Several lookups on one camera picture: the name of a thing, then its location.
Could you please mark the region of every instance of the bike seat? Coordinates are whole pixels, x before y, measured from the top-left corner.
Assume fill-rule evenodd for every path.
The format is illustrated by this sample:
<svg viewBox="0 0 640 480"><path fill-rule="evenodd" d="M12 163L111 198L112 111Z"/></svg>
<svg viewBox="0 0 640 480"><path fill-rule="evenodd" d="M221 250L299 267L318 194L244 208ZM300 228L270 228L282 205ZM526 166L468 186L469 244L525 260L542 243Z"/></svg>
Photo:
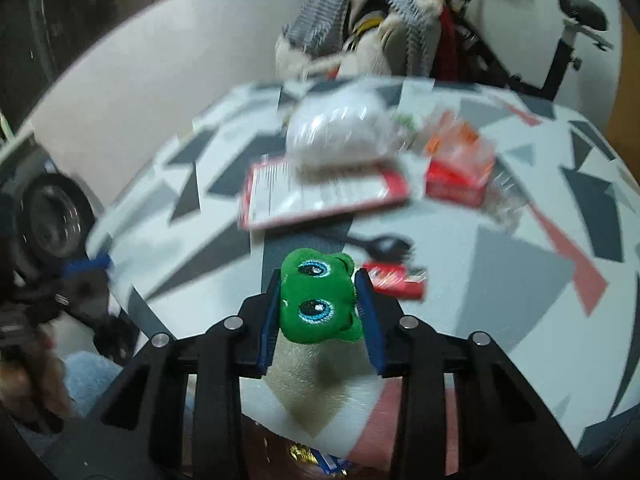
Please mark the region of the bike seat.
<svg viewBox="0 0 640 480"><path fill-rule="evenodd" d="M607 30L609 26L602 9L589 0L558 0L558 4L566 16L573 18L580 25L593 30Z"/></svg>

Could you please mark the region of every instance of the candy wrapper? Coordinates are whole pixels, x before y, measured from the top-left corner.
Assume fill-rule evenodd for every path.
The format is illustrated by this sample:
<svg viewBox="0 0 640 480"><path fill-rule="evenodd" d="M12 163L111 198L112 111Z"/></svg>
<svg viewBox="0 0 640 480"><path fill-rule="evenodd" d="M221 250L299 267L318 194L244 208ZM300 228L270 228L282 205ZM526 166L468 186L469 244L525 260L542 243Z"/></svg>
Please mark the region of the candy wrapper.
<svg viewBox="0 0 640 480"><path fill-rule="evenodd" d="M336 168L395 157L406 131L373 91L346 87L306 97L287 128L287 159L299 168Z"/></svg>
<svg viewBox="0 0 640 480"><path fill-rule="evenodd" d="M427 270L421 267L408 269L398 264L367 262L363 269L369 273L373 290L398 300L421 300L427 283Z"/></svg>
<svg viewBox="0 0 640 480"><path fill-rule="evenodd" d="M480 207L495 162L494 144L480 137L466 121L447 108L429 116L422 137L431 155L425 174L425 193L469 207Z"/></svg>
<svg viewBox="0 0 640 480"><path fill-rule="evenodd" d="M244 183L239 224L267 229L404 202L409 187L393 166L299 171L285 158L253 164Z"/></svg>
<svg viewBox="0 0 640 480"><path fill-rule="evenodd" d="M478 208L484 201L486 189L486 179L480 183L473 182L434 159L431 159L425 174L424 191L431 198L438 200Z"/></svg>
<svg viewBox="0 0 640 480"><path fill-rule="evenodd" d="M426 151L432 158L476 186L486 183L495 161L493 142L446 108L436 108L424 129L431 133Z"/></svg>

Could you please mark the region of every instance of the green plush toy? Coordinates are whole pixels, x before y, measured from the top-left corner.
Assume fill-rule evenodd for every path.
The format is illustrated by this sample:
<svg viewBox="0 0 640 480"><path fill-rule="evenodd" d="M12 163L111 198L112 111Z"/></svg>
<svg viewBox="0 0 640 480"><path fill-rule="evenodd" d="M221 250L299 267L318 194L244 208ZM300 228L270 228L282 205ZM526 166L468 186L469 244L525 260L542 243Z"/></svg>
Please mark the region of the green plush toy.
<svg viewBox="0 0 640 480"><path fill-rule="evenodd" d="M354 264L348 254L297 249L282 263L280 329L293 343L363 337L355 313Z"/></svg>

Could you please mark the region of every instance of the red package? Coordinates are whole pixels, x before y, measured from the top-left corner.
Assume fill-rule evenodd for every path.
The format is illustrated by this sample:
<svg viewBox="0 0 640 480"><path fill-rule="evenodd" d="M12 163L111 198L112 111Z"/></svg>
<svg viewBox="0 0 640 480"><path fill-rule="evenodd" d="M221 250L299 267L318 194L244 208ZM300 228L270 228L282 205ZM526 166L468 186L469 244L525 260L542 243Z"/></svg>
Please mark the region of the red package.
<svg viewBox="0 0 640 480"><path fill-rule="evenodd" d="M448 108L436 107L423 128L430 135L425 152L472 182L486 181L495 161L494 142Z"/></svg>
<svg viewBox="0 0 640 480"><path fill-rule="evenodd" d="M425 174L425 193L431 198L480 207L486 194L486 179L480 182L451 171L434 158Z"/></svg>
<svg viewBox="0 0 640 480"><path fill-rule="evenodd" d="M427 279L427 270L417 267L407 269L399 264L367 262L363 269L369 273L373 290L398 298L398 300L421 300Z"/></svg>

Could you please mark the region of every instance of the red box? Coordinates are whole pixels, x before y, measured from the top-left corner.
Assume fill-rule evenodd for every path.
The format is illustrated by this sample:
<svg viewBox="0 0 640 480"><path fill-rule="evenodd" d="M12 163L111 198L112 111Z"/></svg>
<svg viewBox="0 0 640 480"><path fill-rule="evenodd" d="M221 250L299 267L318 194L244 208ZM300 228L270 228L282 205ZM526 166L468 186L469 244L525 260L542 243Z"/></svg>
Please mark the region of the red box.
<svg viewBox="0 0 640 480"><path fill-rule="evenodd" d="M486 194L486 180L474 183L431 159L424 177L425 193L431 198L449 200L469 207L480 207Z"/></svg>
<svg viewBox="0 0 640 480"><path fill-rule="evenodd" d="M427 270L408 269L399 264L366 262L362 265L369 273L373 290L398 298L398 300L421 300L427 283Z"/></svg>

